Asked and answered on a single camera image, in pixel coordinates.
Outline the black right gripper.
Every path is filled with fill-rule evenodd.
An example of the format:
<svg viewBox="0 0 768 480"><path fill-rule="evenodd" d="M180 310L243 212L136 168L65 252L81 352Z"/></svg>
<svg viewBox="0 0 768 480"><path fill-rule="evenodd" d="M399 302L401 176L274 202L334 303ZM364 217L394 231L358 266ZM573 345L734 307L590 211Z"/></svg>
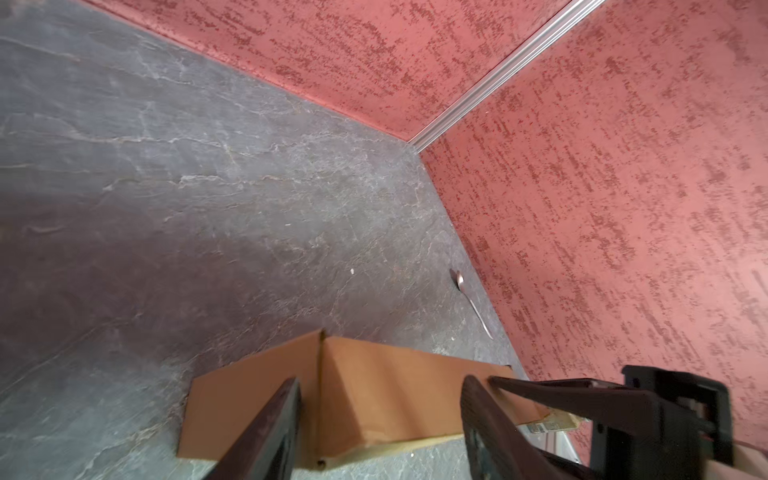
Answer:
<svg viewBox="0 0 768 480"><path fill-rule="evenodd" d="M593 421L590 468L602 479L702 479L734 465L729 389L692 373L622 369L626 387L591 379L533 382L491 376L498 389Z"/></svg>

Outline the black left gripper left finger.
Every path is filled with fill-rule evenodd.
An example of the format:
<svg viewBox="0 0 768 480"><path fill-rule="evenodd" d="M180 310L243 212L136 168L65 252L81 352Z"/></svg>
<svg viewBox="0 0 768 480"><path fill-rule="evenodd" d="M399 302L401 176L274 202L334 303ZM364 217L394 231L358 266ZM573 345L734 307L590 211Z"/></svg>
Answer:
<svg viewBox="0 0 768 480"><path fill-rule="evenodd" d="M283 480L295 465L300 384L286 379L205 480Z"/></svg>

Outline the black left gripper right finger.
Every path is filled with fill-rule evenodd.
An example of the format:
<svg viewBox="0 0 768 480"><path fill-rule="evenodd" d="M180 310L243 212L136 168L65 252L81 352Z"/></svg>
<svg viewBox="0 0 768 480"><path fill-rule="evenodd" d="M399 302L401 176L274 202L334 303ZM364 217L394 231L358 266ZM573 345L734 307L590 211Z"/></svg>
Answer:
<svg viewBox="0 0 768 480"><path fill-rule="evenodd" d="M474 376L460 396L464 440L473 479L571 479L533 447Z"/></svg>

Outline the brown cardboard box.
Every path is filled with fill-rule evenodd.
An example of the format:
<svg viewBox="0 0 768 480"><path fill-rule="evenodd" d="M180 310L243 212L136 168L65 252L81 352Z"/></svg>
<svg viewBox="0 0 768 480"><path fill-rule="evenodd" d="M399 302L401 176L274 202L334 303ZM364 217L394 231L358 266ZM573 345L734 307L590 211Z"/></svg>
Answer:
<svg viewBox="0 0 768 480"><path fill-rule="evenodd" d="M508 366L317 330L195 378L177 454L219 460L287 378L298 380L298 467L323 470L458 439L468 375Z"/></svg>

